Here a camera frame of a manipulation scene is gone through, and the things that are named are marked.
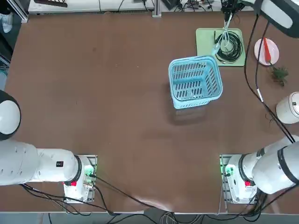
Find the blue basket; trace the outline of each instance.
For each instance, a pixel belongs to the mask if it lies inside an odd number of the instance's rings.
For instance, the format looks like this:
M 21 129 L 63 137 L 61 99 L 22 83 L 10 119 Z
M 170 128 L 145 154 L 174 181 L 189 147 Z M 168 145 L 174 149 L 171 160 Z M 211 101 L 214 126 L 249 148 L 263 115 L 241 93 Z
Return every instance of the blue basket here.
M 205 105 L 222 94 L 219 68 L 211 56 L 173 60 L 168 68 L 168 77 L 176 109 Z

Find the white container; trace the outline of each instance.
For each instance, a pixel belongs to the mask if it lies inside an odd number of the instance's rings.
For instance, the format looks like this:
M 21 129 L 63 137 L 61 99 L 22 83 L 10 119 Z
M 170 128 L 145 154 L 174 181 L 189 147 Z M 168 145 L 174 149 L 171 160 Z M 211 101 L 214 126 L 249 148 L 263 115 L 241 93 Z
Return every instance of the white container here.
M 293 92 L 276 106 L 277 117 L 285 124 L 299 121 L 299 92 Z

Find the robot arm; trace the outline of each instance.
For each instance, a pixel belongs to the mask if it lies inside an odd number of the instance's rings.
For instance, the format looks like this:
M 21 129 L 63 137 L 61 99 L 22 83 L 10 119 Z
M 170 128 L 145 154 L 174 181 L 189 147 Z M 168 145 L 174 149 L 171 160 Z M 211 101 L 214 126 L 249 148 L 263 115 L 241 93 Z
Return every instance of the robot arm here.
M 244 5 L 251 6 L 284 34 L 299 38 L 299 0 L 237 0 L 237 4 L 236 0 L 223 0 L 222 10 L 235 13 Z
M 65 196 L 86 202 L 93 189 L 93 179 L 86 175 L 94 174 L 89 159 L 64 149 L 40 149 L 9 140 L 20 123 L 18 103 L 0 91 L 0 186 L 63 182 Z
M 257 188 L 274 194 L 299 181 L 299 137 L 287 137 L 251 154 L 233 155 L 225 169 L 234 203 L 248 203 Z

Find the white cable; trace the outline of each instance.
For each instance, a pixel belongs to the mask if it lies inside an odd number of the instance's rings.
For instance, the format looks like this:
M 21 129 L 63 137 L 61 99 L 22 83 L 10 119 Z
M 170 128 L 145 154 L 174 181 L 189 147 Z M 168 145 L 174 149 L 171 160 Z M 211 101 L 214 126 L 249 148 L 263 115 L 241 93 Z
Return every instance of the white cable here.
M 222 166 L 222 173 L 223 173 L 223 178 L 222 178 L 222 183 L 221 183 L 221 189 L 220 189 L 220 201 L 219 201 L 219 207 L 218 207 L 218 212 L 217 212 L 217 216 L 219 215 L 220 213 L 220 209 L 221 209 L 221 201 L 222 201 L 222 188 L 223 188 L 223 182 L 225 181 L 224 179 L 224 166 Z
M 221 41 L 225 40 L 225 45 L 224 46 L 225 47 L 228 46 L 228 44 L 229 44 L 228 26 L 229 26 L 230 21 L 232 20 L 232 17 L 233 17 L 233 14 L 231 13 L 229 15 L 228 21 L 227 22 L 224 21 L 224 27 L 222 28 L 223 33 L 221 34 L 221 37 L 219 38 L 217 44 L 219 44 Z
M 262 94 L 261 94 L 261 92 L 260 92 L 260 89 L 256 89 L 256 91 L 257 91 L 257 93 L 258 93 L 258 96 L 259 96 L 261 102 L 263 102 L 263 97 L 262 97 Z
M 196 216 L 196 218 L 193 220 L 193 221 L 191 221 L 191 222 L 189 222 L 189 223 L 180 223 L 180 222 L 177 222 L 174 218 L 172 218 L 171 216 L 171 212 L 166 212 L 163 216 L 161 216 L 161 218 L 160 218 L 160 224 L 163 224 L 163 220 L 164 220 L 164 217 L 166 218 L 166 224 L 168 224 L 168 219 L 170 219 L 171 221 L 172 221 L 172 223 L 173 224 L 194 224 L 194 223 L 196 223 L 200 218 L 201 218 L 201 216 L 202 215 L 197 215 Z

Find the brown table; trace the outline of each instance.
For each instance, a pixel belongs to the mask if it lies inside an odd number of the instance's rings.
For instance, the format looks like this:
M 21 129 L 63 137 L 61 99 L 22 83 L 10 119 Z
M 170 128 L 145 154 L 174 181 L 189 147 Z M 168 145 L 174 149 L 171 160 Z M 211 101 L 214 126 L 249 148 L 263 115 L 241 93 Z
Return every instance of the brown table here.
M 245 46 L 255 16 L 239 13 Z M 6 91 L 21 106 L 21 127 L 14 139 L 75 154 L 97 154 L 98 175 L 156 206 L 216 213 L 220 199 L 220 154 L 250 153 L 283 137 L 265 118 L 249 91 L 243 68 L 221 67 L 222 96 L 207 106 L 173 108 L 168 65 L 196 55 L 195 30 L 221 27 L 218 13 L 55 15 L 30 17 L 23 24 Z M 261 36 L 260 19 L 253 43 Z M 278 65 L 290 75 L 284 88 L 260 68 L 259 83 L 271 108 L 298 91 L 298 41 L 270 27 L 267 37 L 280 50 Z M 256 60 L 249 54 L 253 81 Z M 298 125 L 288 126 L 292 133 Z M 37 188 L 63 194 L 60 183 Z M 145 207 L 99 184 L 114 211 Z M 269 213 L 297 213 L 299 190 L 277 201 Z M 96 197 L 96 204 L 101 204 Z M 101 211 L 79 206 L 81 211 Z M 243 206 L 229 206 L 239 212 Z M 59 211 L 52 202 L 30 196 L 19 186 L 1 187 L 1 211 Z

